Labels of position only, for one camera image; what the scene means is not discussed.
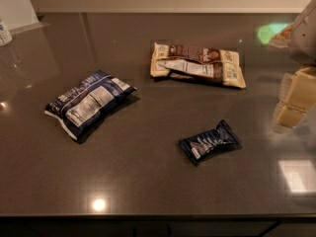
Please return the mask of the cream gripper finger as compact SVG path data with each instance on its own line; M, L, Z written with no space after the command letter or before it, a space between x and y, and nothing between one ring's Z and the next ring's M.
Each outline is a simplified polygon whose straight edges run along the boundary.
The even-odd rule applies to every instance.
M285 133L298 126L316 105L316 67L285 73L273 115L273 130Z

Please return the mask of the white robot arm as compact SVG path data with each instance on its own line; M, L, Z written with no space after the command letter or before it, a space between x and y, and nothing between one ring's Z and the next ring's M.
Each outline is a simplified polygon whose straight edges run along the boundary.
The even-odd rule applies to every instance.
M311 0L293 22L288 46L301 67L285 73L273 116L273 130L288 132L316 105L316 0Z

